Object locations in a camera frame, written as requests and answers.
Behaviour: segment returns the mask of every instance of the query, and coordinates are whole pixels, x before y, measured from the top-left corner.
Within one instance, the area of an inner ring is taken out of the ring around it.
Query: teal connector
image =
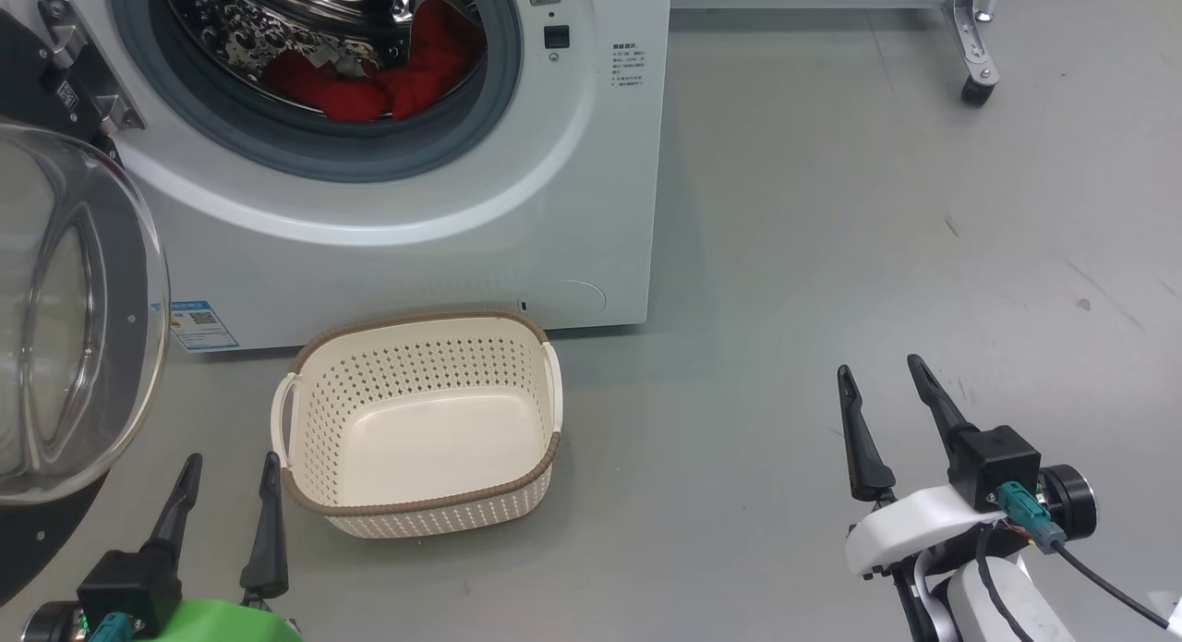
[[[90,642],[131,642],[136,634],[131,617],[121,612],[111,612],[103,617],[103,623],[90,636]]]
[[[1051,544],[1056,540],[1067,542],[1067,533],[1054,524],[1051,513],[1039,505],[1038,499],[1015,481],[1009,481],[998,488],[998,507],[1018,526],[1030,532],[1034,544],[1044,555],[1054,552]]]

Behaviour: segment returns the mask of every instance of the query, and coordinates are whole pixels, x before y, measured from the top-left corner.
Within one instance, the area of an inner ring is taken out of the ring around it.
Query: gray floor
[[[970,420],[1089,474],[1102,524],[1080,557],[1139,597],[1182,588],[1178,11],[1002,0],[983,111],[956,102],[929,15],[677,15],[651,320],[558,344],[567,440],[545,504],[421,545],[290,505],[277,609],[309,640],[904,641],[894,590],[845,573],[868,507],[846,491],[834,371],[852,365],[905,493],[946,467],[908,352]],[[195,449],[182,578],[236,597],[288,358],[174,350],[152,422],[0,636],[135,547]],[[1165,638],[1030,564],[1082,641]]]

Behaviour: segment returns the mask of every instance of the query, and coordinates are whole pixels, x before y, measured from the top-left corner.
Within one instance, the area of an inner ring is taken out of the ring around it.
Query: black cable
[[[1072,566],[1076,566],[1077,571],[1080,571],[1082,573],[1084,573],[1084,577],[1086,577],[1087,579],[1095,582],[1097,586],[1099,586],[1104,591],[1108,591],[1109,595],[1111,595],[1112,597],[1115,597],[1117,601],[1121,601],[1122,603],[1124,603],[1124,604],[1129,605],[1130,608],[1132,608],[1132,611],[1135,611],[1138,615],[1141,615],[1141,616],[1148,618],[1149,621],[1154,622],[1154,625],[1156,625],[1158,628],[1169,628],[1170,627],[1170,622],[1165,621],[1164,617],[1162,617],[1161,615],[1158,615],[1154,610],[1150,610],[1145,605],[1142,605],[1141,603],[1134,601],[1132,597],[1130,597],[1126,592],[1119,591],[1119,589],[1116,588],[1116,586],[1111,586],[1111,584],[1109,584],[1109,582],[1106,579],[1104,579],[1103,577],[1096,575],[1096,571],[1093,571],[1089,566],[1085,566],[1083,562],[1080,562],[1079,559],[1077,559],[1074,557],[1074,555],[1072,555],[1071,552],[1069,552],[1067,549],[1063,546],[1063,542],[1061,540],[1054,540],[1054,542],[1052,542],[1051,543],[1051,547],[1054,549],[1054,551],[1058,552],[1060,557],[1063,557],[1064,559],[1067,559],[1069,564],[1071,564]]]
[[[993,525],[986,526],[981,530],[981,536],[976,537],[976,569],[981,573],[981,583],[985,584],[985,590],[989,594],[989,601],[993,601],[993,608],[998,609],[998,614],[1001,618],[1006,620],[1009,624],[1009,630],[1014,631],[1018,640],[1021,642],[1034,642],[1031,640],[1030,635],[1022,630],[1021,624],[1018,624],[1018,620],[1014,615],[1009,614],[1009,608],[1001,602],[1001,595],[998,594],[998,586],[993,583],[993,576],[989,573],[989,562],[986,555],[986,550],[989,546],[989,536],[993,533]]]

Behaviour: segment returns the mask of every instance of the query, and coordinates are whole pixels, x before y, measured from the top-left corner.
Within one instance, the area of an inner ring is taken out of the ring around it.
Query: white basket
[[[502,311],[331,331],[299,352],[271,407],[288,492],[359,538],[528,513],[550,486],[561,428],[561,374],[546,333]]]

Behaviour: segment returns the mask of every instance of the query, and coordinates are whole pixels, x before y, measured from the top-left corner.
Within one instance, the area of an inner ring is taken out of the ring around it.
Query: washing machine
[[[645,320],[670,0],[453,0],[483,56],[402,119],[260,85],[287,48],[405,61],[414,1],[0,0],[151,208],[181,346],[294,346],[426,306]]]

